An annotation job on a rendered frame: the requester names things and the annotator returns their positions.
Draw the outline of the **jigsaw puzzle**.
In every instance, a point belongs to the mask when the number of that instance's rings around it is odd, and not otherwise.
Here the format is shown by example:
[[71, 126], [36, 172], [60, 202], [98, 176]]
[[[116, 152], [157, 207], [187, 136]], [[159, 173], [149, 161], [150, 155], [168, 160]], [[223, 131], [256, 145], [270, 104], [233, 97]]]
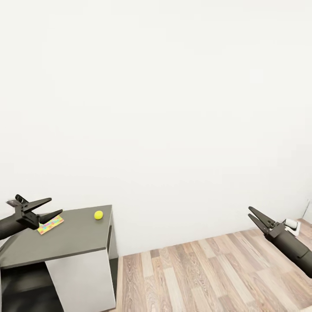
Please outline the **jigsaw puzzle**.
[[56, 227], [59, 223], [62, 223], [63, 221], [64, 220], [60, 216], [56, 216], [45, 224], [39, 223], [39, 228], [37, 230], [39, 231], [40, 234], [44, 234], [45, 232]]

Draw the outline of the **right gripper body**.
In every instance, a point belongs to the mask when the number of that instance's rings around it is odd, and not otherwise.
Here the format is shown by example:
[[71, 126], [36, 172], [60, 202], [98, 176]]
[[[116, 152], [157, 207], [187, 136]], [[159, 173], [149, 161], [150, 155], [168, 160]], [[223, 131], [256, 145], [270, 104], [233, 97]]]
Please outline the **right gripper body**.
[[309, 251], [309, 248], [285, 228], [285, 225], [279, 222], [279, 225], [270, 230], [265, 238], [295, 263]]

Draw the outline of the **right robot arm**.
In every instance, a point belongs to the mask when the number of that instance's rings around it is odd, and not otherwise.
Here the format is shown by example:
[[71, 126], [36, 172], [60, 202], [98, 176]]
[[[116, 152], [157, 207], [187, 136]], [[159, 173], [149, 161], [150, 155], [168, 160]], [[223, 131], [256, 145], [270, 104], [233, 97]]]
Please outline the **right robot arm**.
[[248, 216], [260, 228], [265, 238], [312, 279], [312, 251], [296, 238], [299, 235], [300, 222], [290, 219], [274, 221], [257, 209], [251, 206], [248, 208], [256, 217], [252, 214]]

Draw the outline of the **tennis ball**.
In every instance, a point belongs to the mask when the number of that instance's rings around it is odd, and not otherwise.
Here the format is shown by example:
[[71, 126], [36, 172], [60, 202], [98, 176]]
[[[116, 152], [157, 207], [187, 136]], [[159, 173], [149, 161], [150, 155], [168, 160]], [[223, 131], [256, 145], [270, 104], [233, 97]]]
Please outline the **tennis ball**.
[[103, 217], [103, 212], [102, 212], [102, 211], [97, 211], [97, 212], [94, 214], [94, 217], [95, 217], [97, 220], [100, 220], [100, 219]]

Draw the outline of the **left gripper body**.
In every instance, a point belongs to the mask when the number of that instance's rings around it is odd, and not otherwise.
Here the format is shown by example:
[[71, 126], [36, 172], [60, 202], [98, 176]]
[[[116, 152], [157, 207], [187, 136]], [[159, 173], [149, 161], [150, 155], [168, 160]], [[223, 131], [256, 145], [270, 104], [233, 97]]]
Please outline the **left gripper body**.
[[0, 240], [17, 234], [24, 229], [36, 230], [39, 228], [39, 219], [32, 213], [27, 213], [28, 219], [22, 216], [22, 205], [15, 207], [15, 214], [0, 220]]

